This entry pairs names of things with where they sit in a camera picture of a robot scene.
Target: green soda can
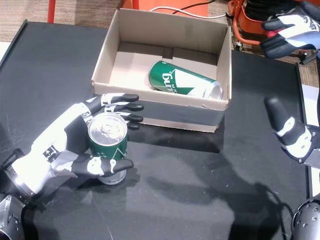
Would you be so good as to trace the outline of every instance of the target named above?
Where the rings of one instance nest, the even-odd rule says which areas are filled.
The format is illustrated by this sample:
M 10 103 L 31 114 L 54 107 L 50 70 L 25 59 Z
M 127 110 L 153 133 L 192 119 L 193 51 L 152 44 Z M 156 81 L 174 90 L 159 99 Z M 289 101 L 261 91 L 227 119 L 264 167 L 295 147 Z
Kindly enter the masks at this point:
M 93 156 L 116 161 L 127 155 L 128 128 L 125 120 L 116 113 L 96 115 L 88 125 L 89 145 Z M 106 185 L 116 185 L 125 179 L 127 170 L 108 177 L 98 177 Z
M 220 83 L 165 61 L 157 61 L 149 71 L 150 84 L 161 91 L 221 100 Z

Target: aluminum can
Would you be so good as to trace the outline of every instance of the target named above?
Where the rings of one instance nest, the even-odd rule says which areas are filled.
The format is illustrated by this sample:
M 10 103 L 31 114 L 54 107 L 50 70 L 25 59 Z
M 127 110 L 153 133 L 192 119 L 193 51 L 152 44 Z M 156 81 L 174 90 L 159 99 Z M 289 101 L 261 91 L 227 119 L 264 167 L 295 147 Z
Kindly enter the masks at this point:
M 125 120 L 116 113 L 96 115 L 88 125 L 92 155 L 121 161 L 127 155 L 128 128 Z M 108 177 L 98 177 L 106 185 L 116 185 L 125 179 L 127 170 Z
M 218 81 L 165 61 L 157 61 L 148 78 L 154 88 L 164 92 L 217 100 L 223 97 Z

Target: can lid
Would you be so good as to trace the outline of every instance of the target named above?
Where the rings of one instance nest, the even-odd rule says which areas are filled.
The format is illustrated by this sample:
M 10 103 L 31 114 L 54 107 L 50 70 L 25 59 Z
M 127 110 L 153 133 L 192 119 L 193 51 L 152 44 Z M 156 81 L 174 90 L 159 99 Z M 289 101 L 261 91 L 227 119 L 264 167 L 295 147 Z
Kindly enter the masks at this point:
M 88 126 L 90 139 L 101 146 L 113 146 L 127 135 L 125 120 L 116 113 L 104 112 L 96 115 Z

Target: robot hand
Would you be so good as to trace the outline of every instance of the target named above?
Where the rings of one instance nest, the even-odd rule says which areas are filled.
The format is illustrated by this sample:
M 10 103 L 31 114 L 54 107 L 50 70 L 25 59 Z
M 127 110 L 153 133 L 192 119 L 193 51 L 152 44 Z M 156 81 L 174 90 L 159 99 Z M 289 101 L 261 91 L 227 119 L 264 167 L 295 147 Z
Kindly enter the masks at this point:
M 56 176 L 106 177 L 132 168 L 129 159 L 116 161 L 84 152 L 89 148 L 88 124 L 101 112 L 123 116 L 128 128 L 138 129 L 137 123 L 143 118 L 122 112 L 143 110 L 142 105 L 133 103 L 138 99 L 136 94 L 108 93 L 67 109 L 33 142 L 27 155 L 15 153 L 3 164 L 6 175 L 20 190 L 20 196 L 27 202 L 41 191 L 48 179 Z
M 285 153 L 300 164 L 318 167 L 306 160 L 313 150 L 320 148 L 320 128 L 304 125 L 290 116 L 276 97 L 266 98 L 264 104 L 271 127 Z
M 260 46 L 267 58 L 285 57 L 295 50 L 320 49 L 320 7 L 300 3 L 289 15 L 280 15 L 262 24 L 267 31 L 280 30 Z

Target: floor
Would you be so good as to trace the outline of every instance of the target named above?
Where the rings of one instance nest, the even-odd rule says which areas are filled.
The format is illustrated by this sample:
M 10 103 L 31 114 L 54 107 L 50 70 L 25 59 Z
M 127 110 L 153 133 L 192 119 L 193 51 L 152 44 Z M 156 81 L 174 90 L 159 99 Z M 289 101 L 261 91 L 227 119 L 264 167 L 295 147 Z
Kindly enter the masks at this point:
M 49 0 L 0 0 L 0 42 L 10 42 L 25 19 L 32 22 L 46 22 Z M 209 4 L 209 16 L 228 11 L 227 0 L 216 0 Z M 54 22 L 57 24 L 89 27 L 109 27 L 114 11 L 120 8 L 122 0 L 56 0 Z M 231 24 L 223 17 L 213 21 Z M 259 47 L 244 45 L 243 51 L 263 56 Z M 280 61 L 298 63 L 297 54 L 283 57 Z M 319 87 L 316 61 L 299 65 L 303 84 Z

